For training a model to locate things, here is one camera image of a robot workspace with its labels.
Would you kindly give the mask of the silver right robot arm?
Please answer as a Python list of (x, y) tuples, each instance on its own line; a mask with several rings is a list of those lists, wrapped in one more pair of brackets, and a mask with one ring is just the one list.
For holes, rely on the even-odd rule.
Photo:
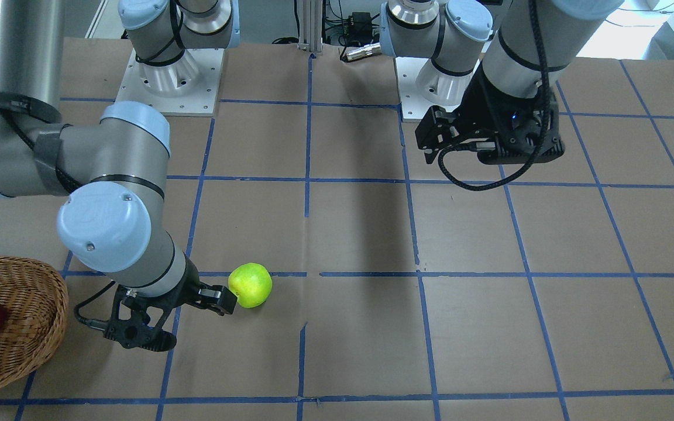
[(63, 2), (0, 1), (0, 199), (63, 196), (60, 240), (120, 291), (164, 312), (231, 314), (236, 296), (207, 285), (163, 226), (168, 120), (117, 101), (96, 125), (59, 111)]

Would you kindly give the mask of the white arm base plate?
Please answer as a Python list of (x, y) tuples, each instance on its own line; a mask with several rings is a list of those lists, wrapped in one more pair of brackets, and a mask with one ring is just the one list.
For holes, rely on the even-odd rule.
[(116, 101), (135, 101), (165, 116), (214, 117), (226, 50), (186, 50), (176, 63), (153, 67), (131, 51)]
[(471, 74), (445, 74), (430, 58), (395, 58), (397, 86), (405, 122), (420, 122), (432, 106), (451, 112), (461, 102)]

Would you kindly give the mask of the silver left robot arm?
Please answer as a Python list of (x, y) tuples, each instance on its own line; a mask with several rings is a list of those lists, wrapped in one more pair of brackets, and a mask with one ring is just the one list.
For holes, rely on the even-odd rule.
[(468, 77), (451, 112), (436, 103), (424, 114), (415, 141), (431, 164), (442, 149), (466, 144), (487, 165), (524, 164), (535, 151), (545, 115), (550, 117), (535, 162), (565, 152), (558, 102), (545, 93), (572, 63), (620, 1), (535, 1), (545, 58), (540, 59), (529, 2), (514, 1), (499, 23), (477, 1), (388, 1), (380, 9), (380, 45), (390, 57), (427, 58), (434, 75)]

